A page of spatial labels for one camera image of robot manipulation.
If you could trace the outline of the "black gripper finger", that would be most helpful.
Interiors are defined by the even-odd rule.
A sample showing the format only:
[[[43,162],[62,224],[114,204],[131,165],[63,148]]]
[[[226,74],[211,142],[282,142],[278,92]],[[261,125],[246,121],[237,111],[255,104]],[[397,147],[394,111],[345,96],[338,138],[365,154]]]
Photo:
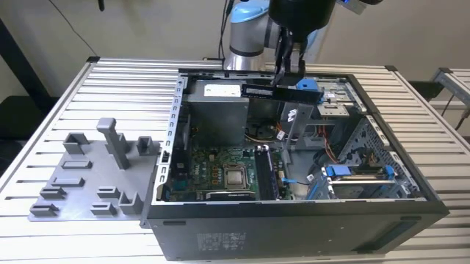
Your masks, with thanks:
[[[275,51],[275,77],[273,85],[279,85],[283,81],[286,73],[290,72],[291,67],[291,35],[287,28],[281,27],[281,33],[278,38],[278,45]]]
[[[298,42],[289,44],[285,56],[283,84],[297,84],[305,76],[305,45]]]

